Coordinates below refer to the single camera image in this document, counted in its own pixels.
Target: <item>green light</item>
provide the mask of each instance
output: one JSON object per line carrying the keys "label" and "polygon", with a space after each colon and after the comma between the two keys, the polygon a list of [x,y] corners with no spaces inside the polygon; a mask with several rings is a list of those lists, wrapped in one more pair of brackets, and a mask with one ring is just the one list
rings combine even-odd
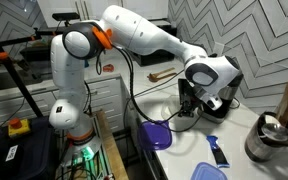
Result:
{"label": "green light", "polygon": [[92,149],[90,147],[86,147],[82,150],[83,152],[83,156],[85,158],[85,160],[91,160],[94,157],[94,152],[92,151]]}

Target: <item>red button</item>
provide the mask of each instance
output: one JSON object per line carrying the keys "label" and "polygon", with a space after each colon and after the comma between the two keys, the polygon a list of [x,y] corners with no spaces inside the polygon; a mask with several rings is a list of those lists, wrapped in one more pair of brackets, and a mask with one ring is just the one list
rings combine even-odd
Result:
{"label": "red button", "polygon": [[18,129],[22,127],[21,120],[19,118],[13,118],[10,120],[9,125],[14,129]]}

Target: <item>white countertop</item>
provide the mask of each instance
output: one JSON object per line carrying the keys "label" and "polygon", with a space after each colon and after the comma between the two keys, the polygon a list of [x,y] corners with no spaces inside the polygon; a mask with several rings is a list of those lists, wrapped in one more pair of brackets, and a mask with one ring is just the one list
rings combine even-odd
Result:
{"label": "white countertop", "polygon": [[[115,66],[115,71],[113,73],[103,72],[99,76],[95,71],[95,60],[91,61],[90,67],[85,69],[85,79],[121,74],[127,88],[129,88],[129,71],[123,57],[116,52],[102,55],[102,65],[104,66],[109,63]],[[134,62],[134,94],[165,82],[166,80],[152,83],[146,76],[149,73],[156,73],[170,67],[175,67],[175,72],[179,72],[183,69],[183,64],[178,60],[173,60],[153,66],[140,67]],[[30,85],[27,88],[33,91],[50,86],[54,86],[52,80]],[[177,78],[158,89],[158,91],[136,98],[142,111],[150,118],[156,120],[162,119],[161,111],[165,100],[170,95],[178,94]],[[12,88],[0,91],[0,95],[7,95],[9,93],[19,93],[19,90]],[[156,152],[168,179],[190,179],[196,165],[200,162],[208,162],[216,166],[214,156],[206,140],[207,135],[215,135],[219,138],[219,146],[231,165],[230,168],[221,170],[229,180],[288,179],[288,149],[277,154],[273,160],[266,163],[254,163],[246,155],[244,141],[257,117],[257,114],[241,105],[239,109],[231,110],[229,116],[222,124],[214,124],[201,118],[190,131],[177,134],[172,133],[173,143],[171,147]],[[191,118],[179,119],[176,117],[170,121],[170,127],[177,130],[183,129],[189,126],[194,120]]]}

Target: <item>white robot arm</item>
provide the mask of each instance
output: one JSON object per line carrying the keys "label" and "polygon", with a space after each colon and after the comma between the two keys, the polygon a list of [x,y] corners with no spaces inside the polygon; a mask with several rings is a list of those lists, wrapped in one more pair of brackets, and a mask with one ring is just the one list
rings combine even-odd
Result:
{"label": "white robot arm", "polygon": [[[184,63],[186,79],[201,87],[198,98],[213,110],[222,104],[218,92],[239,73],[237,64],[230,58],[210,58],[203,48],[169,35],[138,14],[119,6],[110,6],[104,11],[101,20],[73,24],[52,42],[54,82],[60,87],[60,95],[63,97],[56,102],[51,112],[50,122],[55,128],[76,129],[78,119],[83,116],[84,61],[76,59],[94,57],[101,48],[110,48],[110,43],[140,55],[163,49],[180,57]],[[65,111],[63,106],[66,105],[72,106],[72,110]],[[67,114],[56,113],[60,106]],[[72,133],[80,136],[85,130],[83,133],[72,130]]]}

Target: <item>metal stand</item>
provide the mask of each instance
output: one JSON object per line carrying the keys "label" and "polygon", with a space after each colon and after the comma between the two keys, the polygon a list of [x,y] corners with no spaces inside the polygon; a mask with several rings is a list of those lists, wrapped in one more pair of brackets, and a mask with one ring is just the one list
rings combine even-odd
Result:
{"label": "metal stand", "polygon": [[[0,44],[0,53],[1,52],[5,52],[5,51],[4,51],[3,47]],[[26,101],[28,102],[28,104],[31,106],[32,110],[35,112],[36,116],[37,117],[42,117],[43,114],[42,114],[41,110],[36,105],[36,103],[35,103],[34,99],[32,98],[31,94],[26,89],[25,84],[22,82],[21,78],[19,77],[19,75],[17,74],[16,70],[14,69],[13,64],[12,64],[12,60],[9,57],[7,57],[6,60],[3,60],[3,65],[7,69],[8,73],[11,75],[12,79],[16,83],[17,87],[19,88],[19,90],[23,94],[23,96],[26,99]]]}

